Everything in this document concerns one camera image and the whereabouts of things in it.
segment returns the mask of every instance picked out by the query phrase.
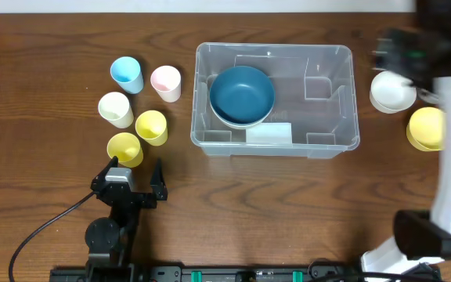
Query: cup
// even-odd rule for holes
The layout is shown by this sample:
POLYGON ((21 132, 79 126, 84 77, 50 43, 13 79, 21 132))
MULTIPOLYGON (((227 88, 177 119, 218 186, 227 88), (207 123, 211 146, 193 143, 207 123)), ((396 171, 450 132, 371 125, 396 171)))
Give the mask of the cup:
POLYGON ((135 122, 137 134, 150 145, 161 146, 168 139, 166 118, 157 110, 142 113, 135 122))
POLYGON ((117 128, 127 128, 133 122, 130 102, 119 92, 107 93, 100 99, 99 114, 117 128))
POLYGON ((150 76, 150 84, 165 102, 173 103, 180 98, 179 71, 171 66, 158 67, 150 76))
POLYGON ((410 86, 412 81, 391 71, 379 73, 370 87, 370 102, 386 114, 406 110, 415 103, 417 90, 410 86))
POLYGON ((127 168, 140 165, 144 159, 139 138, 127 132, 116 134, 109 140, 107 154, 110 158, 116 156, 118 162, 127 168))
POLYGON ((110 76, 130 94, 137 94, 144 88, 140 64, 137 60, 124 56, 110 66, 110 76))
POLYGON ((406 138, 418 150, 443 150, 445 115, 440 109, 424 107, 412 114, 406 126, 406 138))

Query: pink cup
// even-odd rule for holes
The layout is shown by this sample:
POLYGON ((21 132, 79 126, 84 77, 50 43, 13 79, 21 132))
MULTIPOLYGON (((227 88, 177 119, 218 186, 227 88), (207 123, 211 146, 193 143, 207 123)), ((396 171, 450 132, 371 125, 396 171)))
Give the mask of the pink cup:
POLYGON ((172 66, 158 67, 150 76, 150 84, 165 102, 173 103, 180 98, 180 73, 172 66))

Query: white wall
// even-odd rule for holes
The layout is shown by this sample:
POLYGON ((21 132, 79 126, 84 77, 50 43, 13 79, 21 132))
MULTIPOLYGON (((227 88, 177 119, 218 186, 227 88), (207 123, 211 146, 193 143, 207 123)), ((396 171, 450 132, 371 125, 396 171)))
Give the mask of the white wall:
POLYGON ((0 13, 412 12, 414 0, 0 0, 0 13))

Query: white cup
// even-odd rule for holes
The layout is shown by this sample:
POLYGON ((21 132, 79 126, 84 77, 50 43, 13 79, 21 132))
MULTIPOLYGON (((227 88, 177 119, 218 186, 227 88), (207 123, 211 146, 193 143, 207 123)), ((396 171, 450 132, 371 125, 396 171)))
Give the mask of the white cup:
POLYGON ((370 102, 386 114, 406 110, 415 103, 417 90, 411 80, 391 71, 379 73, 370 87, 370 102))
POLYGON ((110 76, 130 94, 137 94, 144 88, 139 62, 131 57, 121 57, 110 66, 110 76))
POLYGON ((158 67, 150 76, 150 84, 165 102, 173 103, 180 98, 179 71, 172 66, 158 67))
POLYGON ((117 128, 127 128, 133 122, 130 101, 119 92, 107 93, 100 99, 99 114, 117 128))

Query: clear plastic container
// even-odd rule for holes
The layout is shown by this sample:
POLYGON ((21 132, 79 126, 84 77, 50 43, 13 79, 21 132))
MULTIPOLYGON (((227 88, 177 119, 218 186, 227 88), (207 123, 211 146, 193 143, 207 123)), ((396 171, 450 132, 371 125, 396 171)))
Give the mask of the clear plastic container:
POLYGON ((332 158, 359 145, 352 54, 343 45, 203 43, 197 48, 191 140, 210 156, 332 158), (291 123, 291 143, 247 143, 210 107, 217 75, 235 66, 269 76, 276 103, 264 123, 291 123))

